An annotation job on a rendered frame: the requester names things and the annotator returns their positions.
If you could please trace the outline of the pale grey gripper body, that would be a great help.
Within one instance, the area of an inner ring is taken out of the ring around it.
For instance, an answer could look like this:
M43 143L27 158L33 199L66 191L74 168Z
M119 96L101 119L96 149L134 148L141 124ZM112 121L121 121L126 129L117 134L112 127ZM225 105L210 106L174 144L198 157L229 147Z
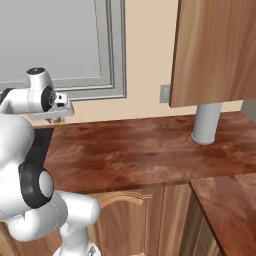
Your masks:
M69 117L74 114L74 108L70 101L66 103L55 103L47 112L32 113L29 117L32 120L48 120Z

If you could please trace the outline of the wooden arched base cabinet door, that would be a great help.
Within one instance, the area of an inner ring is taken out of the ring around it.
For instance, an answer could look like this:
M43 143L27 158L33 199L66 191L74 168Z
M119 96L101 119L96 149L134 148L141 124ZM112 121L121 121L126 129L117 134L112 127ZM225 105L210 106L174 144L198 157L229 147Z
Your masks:
M164 189L144 188L92 194L98 221L88 228L102 256L157 256Z

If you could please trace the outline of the plain wooden base cabinet panel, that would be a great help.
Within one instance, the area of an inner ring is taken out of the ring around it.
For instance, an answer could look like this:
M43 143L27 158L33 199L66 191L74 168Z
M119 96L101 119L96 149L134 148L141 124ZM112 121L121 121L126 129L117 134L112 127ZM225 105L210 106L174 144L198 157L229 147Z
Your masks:
M164 188L158 256L195 256L203 215L188 184Z

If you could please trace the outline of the grey framed window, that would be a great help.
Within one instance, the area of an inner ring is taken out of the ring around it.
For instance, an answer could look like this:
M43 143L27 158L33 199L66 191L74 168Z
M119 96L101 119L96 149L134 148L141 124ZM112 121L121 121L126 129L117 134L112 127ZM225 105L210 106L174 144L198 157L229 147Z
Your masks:
M125 97L125 0L0 0L0 92L34 67L73 101Z

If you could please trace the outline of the grey round pipe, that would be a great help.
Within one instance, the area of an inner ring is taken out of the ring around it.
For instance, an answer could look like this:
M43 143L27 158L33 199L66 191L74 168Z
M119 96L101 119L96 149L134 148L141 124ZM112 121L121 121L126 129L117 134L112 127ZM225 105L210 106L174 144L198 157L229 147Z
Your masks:
M201 145L210 145L215 141L222 104L202 104L197 106L192 139Z

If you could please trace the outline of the grey wall socket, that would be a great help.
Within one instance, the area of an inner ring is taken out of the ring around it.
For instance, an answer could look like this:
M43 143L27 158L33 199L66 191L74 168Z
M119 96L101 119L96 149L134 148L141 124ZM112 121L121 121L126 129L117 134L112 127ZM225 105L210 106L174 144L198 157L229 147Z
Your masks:
M161 103L168 103L170 100L170 85L161 85L160 86L160 102Z

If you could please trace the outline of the wooden wall cabinet door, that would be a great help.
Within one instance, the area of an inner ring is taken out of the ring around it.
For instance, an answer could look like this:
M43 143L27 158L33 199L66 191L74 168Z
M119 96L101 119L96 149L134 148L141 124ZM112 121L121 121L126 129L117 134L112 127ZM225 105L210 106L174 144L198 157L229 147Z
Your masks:
M179 0L170 105L256 98L256 0Z

